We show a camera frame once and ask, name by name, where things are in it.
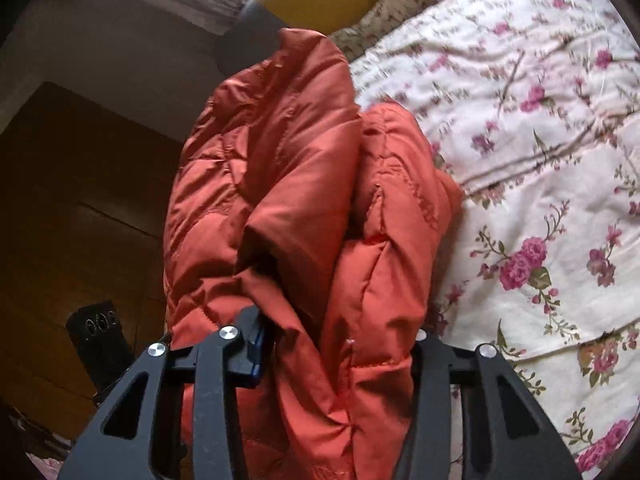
pink floral fabric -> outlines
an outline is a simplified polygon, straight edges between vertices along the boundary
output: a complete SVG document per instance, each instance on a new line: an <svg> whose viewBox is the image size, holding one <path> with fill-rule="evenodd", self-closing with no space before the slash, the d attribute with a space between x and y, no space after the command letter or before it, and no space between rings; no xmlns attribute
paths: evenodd
<svg viewBox="0 0 640 480"><path fill-rule="evenodd" d="M594 478L638 416L636 42L608 0L444 0L351 73L466 190L427 329L493 343Z"/></svg>

white wall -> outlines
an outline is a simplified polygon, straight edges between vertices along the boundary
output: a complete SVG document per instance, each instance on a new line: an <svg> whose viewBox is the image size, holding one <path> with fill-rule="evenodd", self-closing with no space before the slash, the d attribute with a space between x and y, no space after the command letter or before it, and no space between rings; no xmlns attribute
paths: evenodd
<svg viewBox="0 0 640 480"><path fill-rule="evenodd" d="M0 132L48 80L184 140L223 80L215 38L139 0L33 0L0 49Z"/></svg>

red jacket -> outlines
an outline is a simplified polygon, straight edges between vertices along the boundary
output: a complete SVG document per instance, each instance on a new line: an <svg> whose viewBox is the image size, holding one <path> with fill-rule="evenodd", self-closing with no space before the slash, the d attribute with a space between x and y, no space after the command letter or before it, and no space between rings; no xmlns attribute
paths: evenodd
<svg viewBox="0 0 640 480"><path fill-rule="evenodd" d="M172 345L257 304L282 335L260 387L238 390L252 478L389 480L462 192L404 108L359 111L327 38L281 34L216 89L184 145L164 232ZM188 390L187 438L190 421Z"/></svg>

wooden floor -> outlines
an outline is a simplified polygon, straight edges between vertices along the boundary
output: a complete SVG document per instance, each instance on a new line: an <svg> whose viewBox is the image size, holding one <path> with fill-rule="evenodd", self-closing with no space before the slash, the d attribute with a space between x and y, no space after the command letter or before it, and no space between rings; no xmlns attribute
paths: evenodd
<svg viewBox="0 0 640 480"><path fill-rule="evenodd" d="M0 134L0 395L78 436L95 393L64 328L111 300L136 355L162 333L161 235L180 145L44 84Z"/></svg>

gray fabric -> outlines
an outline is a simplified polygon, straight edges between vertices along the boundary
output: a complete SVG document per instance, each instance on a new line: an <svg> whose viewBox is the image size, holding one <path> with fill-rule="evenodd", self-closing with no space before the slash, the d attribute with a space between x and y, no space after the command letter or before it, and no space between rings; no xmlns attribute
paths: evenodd
<svg viewBox="0 0 640 480"><path fill-rule="evenodd" d="M216 41L218 68L231 76L267 59L280 46L278 31L287 27L257 0L249 0L236 24Z"/></svg>

